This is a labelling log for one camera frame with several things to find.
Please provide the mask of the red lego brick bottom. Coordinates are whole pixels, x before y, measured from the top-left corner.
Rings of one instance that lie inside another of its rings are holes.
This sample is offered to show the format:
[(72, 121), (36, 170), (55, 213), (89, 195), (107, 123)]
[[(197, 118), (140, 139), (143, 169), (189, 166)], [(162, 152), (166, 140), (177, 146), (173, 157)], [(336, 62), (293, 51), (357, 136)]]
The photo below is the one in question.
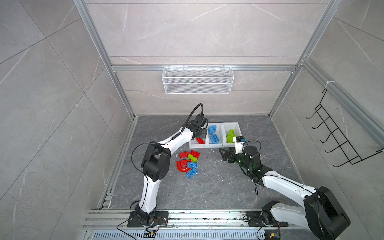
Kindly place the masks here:
[(205, 141), (203, 139), (200, 139), (200, 138), (196, 138), (197, 142), (201, 145), (205, 144)]

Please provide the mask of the blue lego brick top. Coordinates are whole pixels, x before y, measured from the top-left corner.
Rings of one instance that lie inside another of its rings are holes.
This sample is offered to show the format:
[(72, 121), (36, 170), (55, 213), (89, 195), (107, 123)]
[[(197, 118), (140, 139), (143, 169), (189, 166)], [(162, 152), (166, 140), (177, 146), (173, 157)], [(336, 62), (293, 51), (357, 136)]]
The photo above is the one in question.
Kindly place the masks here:
[(213, 144), (219, 144), (220, 143), (219, 137), (215, 134), (210, 135), (210, 140)]

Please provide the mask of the blue lego brick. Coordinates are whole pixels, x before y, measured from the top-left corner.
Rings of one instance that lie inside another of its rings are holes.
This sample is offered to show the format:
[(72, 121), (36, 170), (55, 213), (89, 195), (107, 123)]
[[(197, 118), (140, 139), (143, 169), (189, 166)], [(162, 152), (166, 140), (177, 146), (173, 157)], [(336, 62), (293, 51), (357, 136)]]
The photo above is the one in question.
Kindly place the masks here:
[(198, 163), (195, 163), (195, 162), (188, 162), (188, 165), (187, 165), (187, 167), (191, 169), (197, 169), (198, 166), (199, 166)]
[(209, 135), (213, 135), (216, 133), (216, 130), (217, 130), (217, 126), (216, 125), (211, 125), (208, 127), (208, 134)]
[(219, 144), (220, 143), (219, 137), (215, 134), (210, 135), (210, 140), (213, 144)]
[(196, 168), (191, 168), (189, 172), (187, 172), (187, 177), (189, 179), (193, 178), (198, 173)]

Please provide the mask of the white three-compartment bin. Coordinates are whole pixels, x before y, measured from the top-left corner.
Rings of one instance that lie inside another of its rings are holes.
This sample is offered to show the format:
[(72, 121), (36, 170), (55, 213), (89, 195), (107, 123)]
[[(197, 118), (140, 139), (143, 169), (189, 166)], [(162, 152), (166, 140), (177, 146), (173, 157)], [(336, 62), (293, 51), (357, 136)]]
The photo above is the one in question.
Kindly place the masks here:
[(216, 126), (216, 131), (214, 132), (214, 135), (216, 135), (219, 139), (219, 142), (213, 142), (210, 138), (210, 134), (206, 133), (205, 137), (202, 138), (204, 140), (204, 144), (200, 144), (197, 140), (192, 140), (189, 142), (190, 149), (212, 149), (212, 148), (228, 148), (228, 147), (235, 147), (235, 143), (228, 143), (228, 135), (231, 130), (234, 131), (234, 134), (238, 136), (242, 136), (242, 132), (240, 129), (240, 125), (237, 122), (232, 123), (209, 123), (207, 130), (211, 126)]

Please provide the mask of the green lego brick bottom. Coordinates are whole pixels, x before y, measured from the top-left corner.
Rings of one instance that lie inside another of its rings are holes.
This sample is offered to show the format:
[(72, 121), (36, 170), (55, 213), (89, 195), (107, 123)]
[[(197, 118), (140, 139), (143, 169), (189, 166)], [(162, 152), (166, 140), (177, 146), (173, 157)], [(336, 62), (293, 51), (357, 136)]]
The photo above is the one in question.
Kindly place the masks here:
[(229, 130), (229, 133), (227, 135), (227, 143), (228, 144), (232, 144), (235, 142), (234, 138), (236, 138), (237, 135), (235, 134), (235, 130), (234, 129), (230, 129)]

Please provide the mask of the green lego brick top pile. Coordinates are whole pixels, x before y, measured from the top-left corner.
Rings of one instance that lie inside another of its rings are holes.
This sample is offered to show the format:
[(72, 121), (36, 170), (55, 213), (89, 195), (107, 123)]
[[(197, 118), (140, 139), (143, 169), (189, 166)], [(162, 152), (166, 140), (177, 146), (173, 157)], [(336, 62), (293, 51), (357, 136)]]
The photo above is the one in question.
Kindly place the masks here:
[(196, 163), (198, 161), (198, 158), (194, 157), (193, 155), (189, 154), (188, 159), (191, 160), (192, 162)]

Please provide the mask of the red arch lego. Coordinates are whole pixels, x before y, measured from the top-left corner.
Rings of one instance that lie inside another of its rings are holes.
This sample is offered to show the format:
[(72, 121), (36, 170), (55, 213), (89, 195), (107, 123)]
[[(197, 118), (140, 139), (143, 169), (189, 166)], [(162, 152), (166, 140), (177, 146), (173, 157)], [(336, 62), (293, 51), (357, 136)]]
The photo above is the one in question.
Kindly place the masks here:
[(189, 162), (190, 162), (190, 160), (177, 161), (178, 170), (182, 173), (186, 173), (186, 172), (190, 171), (191, 168), (188, 167)]

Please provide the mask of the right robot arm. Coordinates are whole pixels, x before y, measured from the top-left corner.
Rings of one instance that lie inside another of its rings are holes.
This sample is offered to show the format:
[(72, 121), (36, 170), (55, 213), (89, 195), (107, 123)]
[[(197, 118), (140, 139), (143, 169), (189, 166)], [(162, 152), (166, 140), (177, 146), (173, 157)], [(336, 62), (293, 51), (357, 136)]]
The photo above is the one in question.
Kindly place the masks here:
[(262, 164), (259, 149), (250, 146), (242, 136), (234, 141), (234, 147), (219, 149), (223, 161), (239, 165), (256, 187), (274, 190), (297, 203), (297, 206), (289, 206), (271, 201), (258, 217), (247, 214), (248, 221), (260, 220), (264, 227), (281, 222), (293, 224), (310, 230), (320, 240), (334, 240), (351, 225), (350, 218), (330, 189), (314, 188), (286, 178)]

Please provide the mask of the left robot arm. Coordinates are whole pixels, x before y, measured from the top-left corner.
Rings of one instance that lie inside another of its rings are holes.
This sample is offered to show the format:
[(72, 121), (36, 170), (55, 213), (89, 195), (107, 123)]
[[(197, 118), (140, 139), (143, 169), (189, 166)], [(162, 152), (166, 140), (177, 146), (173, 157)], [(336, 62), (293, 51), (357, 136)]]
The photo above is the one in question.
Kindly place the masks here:
[(144, 175), (144, 186), (141, 199), (135, 207), (139, 219), (146, 226), (152, 224), (157, 208), (157, 195), (162, 179), (170, 169), (172, 154), (185, 143), (202, 135), (208, 126), (204, 114), (198, 114), (195, 119), (186, 123), (167, 139), (148, 143), (141, 167)]

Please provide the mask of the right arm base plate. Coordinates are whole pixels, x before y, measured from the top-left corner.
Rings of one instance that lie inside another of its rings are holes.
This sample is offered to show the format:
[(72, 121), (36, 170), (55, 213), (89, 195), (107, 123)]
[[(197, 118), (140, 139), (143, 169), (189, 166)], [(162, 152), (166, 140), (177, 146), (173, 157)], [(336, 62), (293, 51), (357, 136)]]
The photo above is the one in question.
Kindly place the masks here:
[(249, 227), (288, 227), (286, 222), (278, 222), (269, 211), (246, 211), (243, 221), (248, 223)]

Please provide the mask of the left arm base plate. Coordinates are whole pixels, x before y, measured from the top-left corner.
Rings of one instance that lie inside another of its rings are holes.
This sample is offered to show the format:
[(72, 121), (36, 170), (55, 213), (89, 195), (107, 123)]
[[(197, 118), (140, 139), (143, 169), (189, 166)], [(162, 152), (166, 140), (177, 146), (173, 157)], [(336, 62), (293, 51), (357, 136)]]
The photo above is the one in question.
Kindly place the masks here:
[(139, 227), (149, 227), (160, 224), (165, 226), (168, 225), (168, 211), (156, 211), (154, 214), (145, 215), (138, 214), (137, 212), (131, 212), (128, 218), (127, 227), (128, 228), (139, 228)]

